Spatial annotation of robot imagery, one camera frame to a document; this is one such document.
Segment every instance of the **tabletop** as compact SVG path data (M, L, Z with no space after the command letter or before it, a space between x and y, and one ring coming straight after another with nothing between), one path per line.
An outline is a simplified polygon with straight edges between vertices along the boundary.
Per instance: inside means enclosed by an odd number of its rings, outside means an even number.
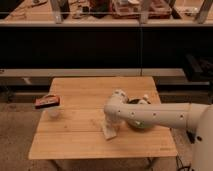
M103 106L115 89L130 99L148 94L160 103L151 77L55 78L50 94L60 96L60 115L42 112L29 159L94 159L176 156L169 128L136 131L125 122L116 138L106 141L101 130Z
M181 10L183 9L182 7L198 7L200 8L201 4L202 4L203 0L176 0L175 3L175 9L179 9L178 13L180 14L181 18L183 20L194 20L194 17L189 17L187 15L184 14L184 12ZM34 7L34 8L27 8L28 5L32 4L32 0L24 0L13 12L11 12L11 14L5 18L5 22L6 21L54 21L53 18L53 13L52 13L52 8L51 8L51 4L50 1L48 0L46 4L38 6L38 7ZM71 13L75 13L77 10L78 4L74 3L72 5L70 5L70 10ZM213 7L211 9L211 12L208 15L208 20L212 20L213 19ZM69 15L69 17L65 20L65 21L72 21L73 23L78 22L78 21L94 21L94 20L98 20L94 17L84 17L83 19L79 20L79 19L73 19L72 15ZM118 19L113 19L113 17L111 15L107 15L106 17L102 18L101 20L115 20L118 21Z

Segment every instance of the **table leg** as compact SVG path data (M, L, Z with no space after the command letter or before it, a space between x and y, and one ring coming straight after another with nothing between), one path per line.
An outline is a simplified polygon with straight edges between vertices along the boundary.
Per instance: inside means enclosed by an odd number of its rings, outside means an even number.
M63 171L62 167L60 167L55 160L48 160L48 161L56 168L57 171Z
M153 170L153 166L154 164L156 163L156 161L158 160L158 157L153 157L153 158L150 158L150 157L147 157L147 160L149 162L148 166L146 166L146 170Z

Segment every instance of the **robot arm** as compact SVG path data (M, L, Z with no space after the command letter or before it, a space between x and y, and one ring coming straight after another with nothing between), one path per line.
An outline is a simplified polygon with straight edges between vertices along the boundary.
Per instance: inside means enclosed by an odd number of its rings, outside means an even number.
M192 133L197 130L201 115L209 105L190 103L168 104L127 104L127 96L116 90L104 107L108 121L116 117L131 119L151 125L185 129Z
M107 129L113 132L111 123L120 118L188 130L196 133L190 171L213 170L213 105L190 103L133 105L127 104L127 101L128 98L122 90L113 93L104 106L107 124L105 128L103 127L103 132Z

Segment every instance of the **wooden table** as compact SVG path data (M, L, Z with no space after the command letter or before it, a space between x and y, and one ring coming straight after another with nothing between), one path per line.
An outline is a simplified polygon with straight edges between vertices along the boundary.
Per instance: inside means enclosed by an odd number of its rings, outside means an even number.
M97 159L176 156L169 128L154 126L137 132L126 123L118 136L106 141L101 131L103 106L115 89L132 98L148 94L160 103L151 77L56 78L50 94L61 97L60 116L42 113L29 159Z

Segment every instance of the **floor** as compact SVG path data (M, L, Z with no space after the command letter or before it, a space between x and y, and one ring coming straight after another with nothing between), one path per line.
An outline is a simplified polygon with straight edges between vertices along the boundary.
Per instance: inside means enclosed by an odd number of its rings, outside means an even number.
M162 92L163 102L203 102L207 103L206 94L191 96ZM0 171L55 171L48 161L28 160L28 152L33 140L41 110L33 106L34 96L14 98L13 102L0 102ZM193 146L190 144L185 131L173 130L180 159L184 165L189 165L192 158ZM65 160L57 161L64 170L70 171L141 171L147 165L147 159L119 159L119 160ZM175 158L160 158L154 171L175 171Z

